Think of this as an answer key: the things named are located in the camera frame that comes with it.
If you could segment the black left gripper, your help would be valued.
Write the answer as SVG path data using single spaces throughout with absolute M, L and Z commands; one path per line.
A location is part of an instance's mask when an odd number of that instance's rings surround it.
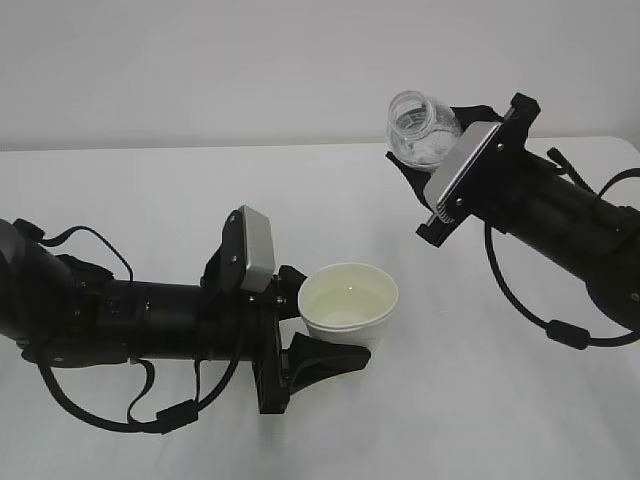
M 363 370 L 371 351 L 295 333 L 288 348 L 281 344 L 280 321 L 300 316 L 298 295 L 307 276 L 291 265 L 275 269 L 262 293 L 242 290 L 244 238 L 242 214 L 233 210 L 222 229 L 221 244 L 200 280 L 201 311 L 212 323 L 209 359 L 228 359 L 218 383 L 199 400 L 211 405 L 229 385 L 242 361 L 251 363 L 261 414 L 282 414 L 290 395 L 318 382 Z

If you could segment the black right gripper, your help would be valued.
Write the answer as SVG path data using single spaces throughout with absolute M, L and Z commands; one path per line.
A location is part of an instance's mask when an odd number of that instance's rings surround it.
M 537 198 L 544 174 L 525 149 L 529 129 L 541 111 L 538 102 L 517 93 L 504 115 L 488 105 L 452 106 L 451 110 L 460 125 L 461 138 L 468 137 L 469 129 L 479 132 L 474 123 L 493 122 L 499 126 L 490 132 L 492 140 L 446 204 L 455 221 L 443 223 L 432 212 L 417 228 L 418 236 L 439 247 L 468 217 L 474 216 L 531 247 L 548 247 L 550 234 Z M 403 175 L 418 202 L 429 208 L 424 191 L 431 173 L 406 165 L 391 151 L 385 157 Z

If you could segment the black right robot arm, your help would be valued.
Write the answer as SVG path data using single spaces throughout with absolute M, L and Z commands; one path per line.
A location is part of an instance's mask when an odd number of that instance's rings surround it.
M 516 94 L 506 113 L 490 106 L 449 107 L 416 91 L 393 98 L 388 159 L 429 211 L 418 235 L 442 245 L 468 218 L 484 225 L 494 278 L 508 300 L 493 236 L 508 234 L 581 280 L 593 304 L 624 332 L 595 337 L 561 320 L 519 312 L 557 342 L 576 349 L 616 347 L 639 338 L 639 213 L 609 203 L 557 149 L 526 147 L 538 102 Z

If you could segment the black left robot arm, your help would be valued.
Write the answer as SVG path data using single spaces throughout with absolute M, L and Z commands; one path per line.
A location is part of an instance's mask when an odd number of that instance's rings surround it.
M 280 414 L 290 397 L 317 382 L 362 370 L 364 346 L 296 334 L 289 346 L 282 321 L 299 315 L 304 275 L 277 266 L 269 219 L 241 206 L 225 221 L 221 243 L 196 285 L 118 280 L 108 269 L 53 248 L 68 232 L 47 237 L 18 219 L 1 224 L 1 333 L 34 363 L 54 399 L 69 413 L 115 432 L 165 433 L 195 421 L 249 362 L 263 414 Z M 194 364 L 223 360 L 222 378 L 207 394 L 160 411 L 150 422 L 114 422 L 88 413 L 61 389 L 57 368 L 127 362 L 153 380 L 154 359 Z

